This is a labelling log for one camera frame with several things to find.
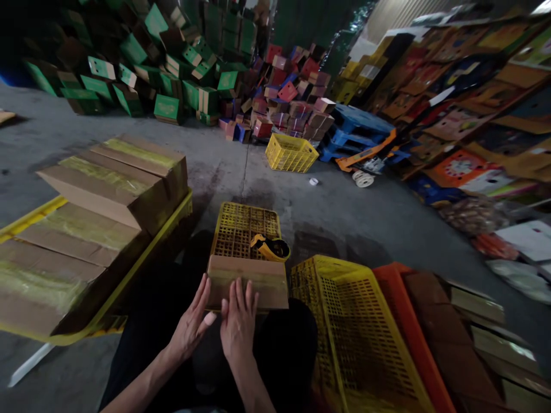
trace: plastic bag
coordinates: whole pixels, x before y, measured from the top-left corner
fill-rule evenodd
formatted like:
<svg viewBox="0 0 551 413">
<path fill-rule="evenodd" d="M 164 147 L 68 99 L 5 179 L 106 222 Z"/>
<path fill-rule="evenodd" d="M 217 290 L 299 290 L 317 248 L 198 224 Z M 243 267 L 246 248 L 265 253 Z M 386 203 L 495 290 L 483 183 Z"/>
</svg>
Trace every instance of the plastic bag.
<svg viewBox="0 0 551 413">
<path fill-rule="evenodd" d="M 551 305 L 551 290 L 547 281 L 538 275 L 537 268 L 516 261 L 492 260 L 486 265 L 501 276 L 511 287 L 525 296 Z"/>
</svg>

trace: black pants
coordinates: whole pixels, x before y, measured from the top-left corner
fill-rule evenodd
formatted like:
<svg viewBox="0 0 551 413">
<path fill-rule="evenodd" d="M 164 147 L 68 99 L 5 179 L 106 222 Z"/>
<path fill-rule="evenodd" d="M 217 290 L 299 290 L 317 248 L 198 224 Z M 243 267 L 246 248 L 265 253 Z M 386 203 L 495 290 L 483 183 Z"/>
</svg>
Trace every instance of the black pants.
<svg viewBox="0 0 551 413">
<path fill-rule="evenodd" d="M 159 265 L 136 285 L 135 303 L 111 364 L 100 410 L 169 343 L 207 268 L 211 241 L 208 232 L 198 233 L 191 238 L 182 265 Z M 257 321 L 253 353 L 277 411 L 299 412 L 305 408 L 316 348 L 316 321 L 308 307 L 298 300 L 289 299 L 289 310 L 271 311 L 261 324 Z M 222 363 L 221 374 L 229 371 L 225 359 Z M 243 411 L 231 375 L 210 396 L 200 394 L 191 360 L 176 371 L 146 411 L 173 413 L 196 406 L 217 406 L 230 413 Z"/>
</svg>

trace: gray floor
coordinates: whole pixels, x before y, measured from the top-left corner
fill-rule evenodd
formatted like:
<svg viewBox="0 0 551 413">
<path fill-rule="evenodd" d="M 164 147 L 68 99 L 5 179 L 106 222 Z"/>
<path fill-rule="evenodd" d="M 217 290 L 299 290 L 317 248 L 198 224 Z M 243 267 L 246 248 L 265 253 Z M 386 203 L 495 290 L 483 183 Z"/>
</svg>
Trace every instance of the gray floor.
<svg viewBox="0 0 551 413">
<path fill-rule="evenodd" d="M 63 99 L 1 84 L 0 108 L 26 118 L 0 128 L 0 227 L 56 195 L 35 171 L 115 134 L 141 135 L 187 155 L 198 229 L 214 230 L 221 202 L 243 202 L 278 212 L 294 261 L 312 251 L 374 267 L 395 260 L 463 282 L 505 307 L 507 326 L 534 346 L 551 377 L 550 309 L 489 272 L 465 238 L 392 178 L 359 189 L 348 174 L 321 162 L 306 175 L 274 172 L 263 147 L 226 142 L 218 128 L 195 120 L 175 127 L 122 112 L 77 116 Z M 320 185 L 310 186 L 311 177 Z M 108 336 L 57 348 L 19 385 L 6 389 L 11 373 L 40 344 L 0 332 L 0 411 L 95 411 L 117 341 Z"/>
</svg>

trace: yellow flatbed cart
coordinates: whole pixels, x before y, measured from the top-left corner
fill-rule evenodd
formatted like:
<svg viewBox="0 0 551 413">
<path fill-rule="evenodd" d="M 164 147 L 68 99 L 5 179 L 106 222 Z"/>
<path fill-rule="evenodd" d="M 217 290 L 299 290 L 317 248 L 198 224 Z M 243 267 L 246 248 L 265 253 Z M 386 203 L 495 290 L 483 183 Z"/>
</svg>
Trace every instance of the yellow flatbed cart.
<svg viewBox="0 0 551 413">
<path fill-rule="evenodd" d="M 0 244 L 9 239 L 17 238 L 18 233 L 22 232 L 28 226 L 40 221 L 45 216 L 57 210 L 66 203 L 67 200 L 65 198 L 58 196 L 7 227 L 0 229 Z M 185 236 L 188 235 L 188 230 L 191 229 L 188 225 L 189 220 L 186 218 L 190 217 L 192 212 L 192 191 L 191 188 L 189 188 L 189 193 L 185 199 L 178 206 L 178 208 L 176 208 L 170 218 L 168 218 L 159 233 L 155 236 L 155 238 L 153 238 L 142 255 L 140 255 L 132 268 L 122 279 L 120 284 L 115 288 L 103 306 L 98 310 L 96 315 L 83 330 L 72 334 L 41 336 L 18 330 L 13 326 L 7 326 L 0 323 L 0 330 L 45 343 L 33 356 L 31 356 L 31 358 L 29 358 L 16 370 L 11 377 L 8 387 L 13 387 L 16 385 L 55 346 L 71 345 L 86 337 L 97 337 L 105 334 L 121 333 L 126 323 L 126 315 L 117 314 L 115 307 L 118 299 L 123 295 L 123 293 L 126 292 L 126 287 L 135 278 L 136 274 L 139 273 L 153 258 L 158 258 L 159 256 L 171 256 L 173 259 L 176 257 L 178 252 L 184 246 L 183 242 L 185 242 Z"/>
</svg>

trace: hand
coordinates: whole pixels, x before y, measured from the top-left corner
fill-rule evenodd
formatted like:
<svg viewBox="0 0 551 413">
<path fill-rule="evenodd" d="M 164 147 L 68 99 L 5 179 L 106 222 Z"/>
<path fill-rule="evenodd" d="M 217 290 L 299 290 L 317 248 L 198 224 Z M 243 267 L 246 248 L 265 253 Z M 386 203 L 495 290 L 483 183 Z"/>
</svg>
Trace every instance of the hand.
<svg viewBox="0 0 551 413">
<path fill-rule="evenodd" d="M 253 297 L 253 283 L 247 282 L 243 297 L 241 278 L 230 285 L 230 302 L 222 300 L 220 338 L 230 367 L 253 357 L 254 318 L 257 315 L 258 293 Z"/>
<path fill-rule="evenodd" d="M 167 346 L 168 353 L 181 363 L 191 357 L 193 350 L 203 338 L 207 328 L 216 320 L 216 314 L 212 311 L 203 318 L 210 293 L 211 279 L 207 274 L 203 274 L 195 298 L 180 318 L 180 322 Z"/>
</svg>

